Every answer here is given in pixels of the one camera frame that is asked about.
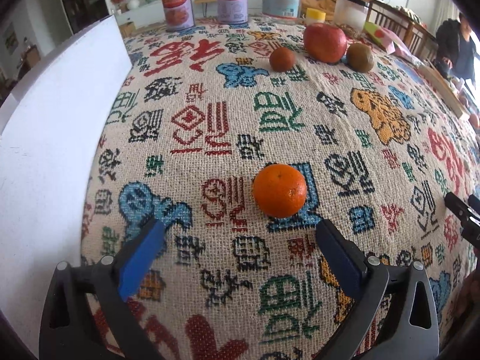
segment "yellow lid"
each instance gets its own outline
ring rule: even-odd
[[[325,20],[326,13],[318,9],[307,8],[305,17],[308,19]]]

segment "black jacket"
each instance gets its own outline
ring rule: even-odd
[[[468,78],[475,81],[475,72],[473,68],[473,61],[477,54],[477,47],[470,37],[472,44],[472,57],[469,61]],[[460,53],[460,23],[457,20],[448,19],[437,30],[437,59],[441,60],[446,57],[452,61],[453,66],[457,65],[458,54]]]

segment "curtain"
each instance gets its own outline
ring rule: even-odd
[[[452,0],[438,0],[437,9],[435,12],[435,18],[433,20],[433,26],[431,33],[435,35],[438,28],[447,19],[458,19],[460,11]]]

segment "woven fabric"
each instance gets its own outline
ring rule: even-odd
[[[118,252],[146,218],[169,225],[128,301],[166,359],[310,359],[351,307],[315,244],[322,218],[384,263],[422,261],[443,335],[450,326],[475,257],[443,197],[474,192],[474,131],[406,62],[366,40],[368,74],[316,62],[303,31],[261,17],[204,19],[125,40],[133,69],[94,158],[82,261]],[[280,46],[297,55],[286,73],[268,63]],[[307,201],[290,218],[268,218],[253,200],[269,163],[305,177]],[[93,298],[91,307],[118,351]]]

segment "mandarin orange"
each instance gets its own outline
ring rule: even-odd
[[[283,163],[272,164],[256,175],[253,198],[268,216],[288,218],[305,204],[307,184],[297,169]]]

